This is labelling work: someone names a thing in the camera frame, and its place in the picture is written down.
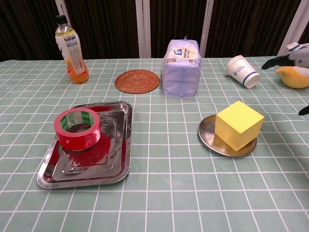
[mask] stuffed toy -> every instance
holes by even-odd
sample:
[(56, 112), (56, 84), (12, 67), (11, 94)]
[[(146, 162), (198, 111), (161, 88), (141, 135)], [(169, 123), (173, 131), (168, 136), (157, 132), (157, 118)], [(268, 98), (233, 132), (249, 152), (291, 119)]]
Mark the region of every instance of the stuffed toy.
[[(309, 86), (309, 43), (292, 43), (287, 45), (289, 54), (268, 60), (262, 69), (276, 65), (281, 68), (276, 70), (282, 81), (291, 88), (306, 88)], [(299, 115), (309, 114), (309, 106), (302, 109)]]

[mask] red tape roll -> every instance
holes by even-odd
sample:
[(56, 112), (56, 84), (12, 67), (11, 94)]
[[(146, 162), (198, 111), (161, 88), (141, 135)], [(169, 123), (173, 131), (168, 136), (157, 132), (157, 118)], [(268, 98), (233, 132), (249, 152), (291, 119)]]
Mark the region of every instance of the red tape roll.
[(74, 108), (59, 114), (54, 121), (59, 143), (69, 150), (84, 150), (101, 136), (100, 118), (88, 108)]

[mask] brown curtain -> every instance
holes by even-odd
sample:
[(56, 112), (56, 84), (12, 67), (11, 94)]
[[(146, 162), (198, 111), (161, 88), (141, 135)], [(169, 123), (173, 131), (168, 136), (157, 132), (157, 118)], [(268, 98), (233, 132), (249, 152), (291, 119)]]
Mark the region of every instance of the brown curtain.
[(151, 55), (162, 58), (170, 40), (196, 40), (200, 44), (206, 0), (151, 0)]
[(55, 0), (0, 0), (0, 60), (62, 59)]
[(307, 26), (299, 39), (299, 43), (300, 44), (309, 43), (309, 23), (307, 23)]
[(85, 59), (138, 58), (135, 0), (66, 0)]
[(300, 0), (214, 0), (205, 57), (274, 56)]

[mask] white paper cup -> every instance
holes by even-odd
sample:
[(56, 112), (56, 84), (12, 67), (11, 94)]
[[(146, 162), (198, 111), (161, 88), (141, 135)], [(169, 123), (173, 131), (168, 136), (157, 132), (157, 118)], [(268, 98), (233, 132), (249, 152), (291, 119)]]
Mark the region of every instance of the white paper cup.
[(247, 88), (255, 86), (260, 81), (260, 75), (242, 55), (228, 62), (226, 72)]

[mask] orange juice bottle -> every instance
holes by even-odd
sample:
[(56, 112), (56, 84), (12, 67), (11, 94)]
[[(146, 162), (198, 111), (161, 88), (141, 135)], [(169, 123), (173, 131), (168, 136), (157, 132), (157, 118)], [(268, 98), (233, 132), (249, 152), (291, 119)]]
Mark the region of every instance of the orange juice bottle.
[(83, 59), (79, 37), (68, 25), (65, 15), (58, 15), (56, 23), (56, 43), (67, 65), (69, 77), (76, 84), (85, 83), (89, 78), (89, 72)]

